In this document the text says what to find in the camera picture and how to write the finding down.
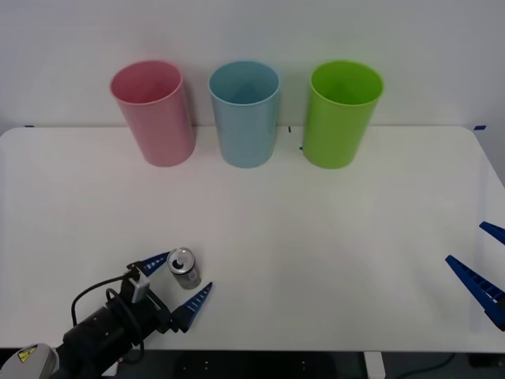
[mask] black cable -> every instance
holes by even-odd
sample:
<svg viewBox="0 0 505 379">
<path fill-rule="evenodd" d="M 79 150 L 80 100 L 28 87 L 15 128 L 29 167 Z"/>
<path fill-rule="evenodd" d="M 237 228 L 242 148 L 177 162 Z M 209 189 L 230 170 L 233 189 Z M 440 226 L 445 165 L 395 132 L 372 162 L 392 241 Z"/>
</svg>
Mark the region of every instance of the black cable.
<svg viewBox="0 0 505 379">
<path fill-rule="evenodd" d="M 452 360 L 455 358 L 455 356 L 456 356 L 456 354 L 452 353 L 451 355 L 449 355 L 447 357 L 447 359 L 445 361 L 439 363 L 438 365 L 434 365 L 434 366 L 431 366 L 431 367 L 425 367 L 424 369 L 417 369 L 417 370 L 407 371 L 406 373 L 403 373 L 402 375 L 396 377 L 396 379 L 404 379 L 406 377 L 410 377 L 410 376 L 416 375 L 418 373 L 427 373 L 429 371 L 435 371 L 435 370 L 441 369 L 442 367 L 445 367 L 449 363 L 451 363 Z"/>
<path fill-rule="evenodd" d="M 103 282 L 97 283 L 84 291 L 82 291 L 72 302 L 72 307 L 70 312 L 72 313 L 72 324 L 73 326 L 77 325 L 77 317 L 76 317 L 76 304 L 79 301 L 80 298 L 82 298 L 84 295 L 86 295 L 88 292 L 95 290 L 98 287 L 105 286 L 106 284 L 113 283 L 113 282 L 118 282 L 119 280 L 123 280 L 125 278 L 124 275 L 117 276 L 115 278 L 109 279 L 109 280 L 104 280 Z"/>
<path fill-rule="evenodd" d="M 128 316 L 129 320 L 132 322 L 133 328 L 135 329 L 135 333 L 137 334 L 138 340 L 140 341 L 139 342 L 139 345 L 140 345 L 139 356 L 136 357 L 134 360 L 129 360 L 129 359 L 124 358 L 123 362 L 127 363 L 129 365 L 132 365 L 134 363 L 138 363 L 142 359 L 144 359 L 144 354 L 145 354 L 144 339 L 142 338 L 142 331 L 140 330 L 139 323 L 137 322 L 137 319 L 135 318 L 135 316 L 133 316 L 132 311 L 129 310 L 129 307 L 126 305 L 125 301 L 112 288 L 107 288 L 105 290 L 105 295 L 107 297 L 107 301 L 110 301 L 112 299 L 110 294 L 112 294 L 116 298 L 116 300 L 118 300 L 119 304 L 121 304 L 121 306 L 123 307 L 123 310 L 126 312 L 126 315 Z"/>
</svg>

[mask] pink cup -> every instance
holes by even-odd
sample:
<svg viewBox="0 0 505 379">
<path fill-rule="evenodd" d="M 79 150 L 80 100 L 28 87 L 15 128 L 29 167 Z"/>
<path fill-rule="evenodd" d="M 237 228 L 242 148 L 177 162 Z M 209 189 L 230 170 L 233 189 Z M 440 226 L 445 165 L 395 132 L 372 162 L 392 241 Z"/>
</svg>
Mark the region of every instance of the pink cup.
<svg viewBox="0 0 505 379">
<path fill-rule="evenodd" d="M 119 71 L 110 91 L 150 164 L 174 166 L 195 148 L 182 73 L 163 61 L 133 63 Z"/>
</svg>

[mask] soda can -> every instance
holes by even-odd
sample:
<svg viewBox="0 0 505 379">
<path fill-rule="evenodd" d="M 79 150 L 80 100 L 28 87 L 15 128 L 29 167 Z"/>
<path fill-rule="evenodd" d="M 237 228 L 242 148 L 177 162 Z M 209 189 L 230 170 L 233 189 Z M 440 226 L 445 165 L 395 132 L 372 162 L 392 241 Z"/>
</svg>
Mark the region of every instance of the soda can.
<svg viewBox="0 0 505 379">
<path fill-rule="evenodd" d="M 172 250 L 168 255 L 168 268 L 179 285 L 185 290 L 197 288 L 202 279 L 196 266 L 196 259 L 190 249 L 180 247 Z"/>
</svg>

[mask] warning label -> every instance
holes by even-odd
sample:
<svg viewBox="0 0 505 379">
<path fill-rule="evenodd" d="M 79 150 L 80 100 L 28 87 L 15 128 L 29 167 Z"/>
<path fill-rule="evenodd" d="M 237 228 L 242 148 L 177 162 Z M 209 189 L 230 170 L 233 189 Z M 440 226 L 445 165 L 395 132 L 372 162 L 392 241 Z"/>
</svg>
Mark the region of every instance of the warning label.
<svg viewBox="0 0 505 379">
<path fill-rule="evenodd" d="M 30 355 L 32 355 L 33 351 L 35 351 L 36 348 L 37 348 L 37 345 L 32 346 L 32 347 L 28 347 L 28 348 L 24 349 L 23 351 L 20 351 L 19 353 L 17 353 L 17 356 L 19 357 L 20 361 L 25 363 L 26 360 L 28 358 L 30 358 Z"/>
</svg>

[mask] green cup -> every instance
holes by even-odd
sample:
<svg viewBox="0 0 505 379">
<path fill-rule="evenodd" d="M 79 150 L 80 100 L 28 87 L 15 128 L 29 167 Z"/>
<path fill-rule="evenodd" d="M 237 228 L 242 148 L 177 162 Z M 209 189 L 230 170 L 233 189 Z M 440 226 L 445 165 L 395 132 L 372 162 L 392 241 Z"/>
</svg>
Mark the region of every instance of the green cup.
<svg viewBox="0 0 505 379">
<path fill-rule="evenodd" d="M 353 161 L 382 94 L 382 77 L 358 62 L 333 61 L 319 66 L 310 84 L 303 153 L 316 166 L 344 167 Z"/>
</svg>

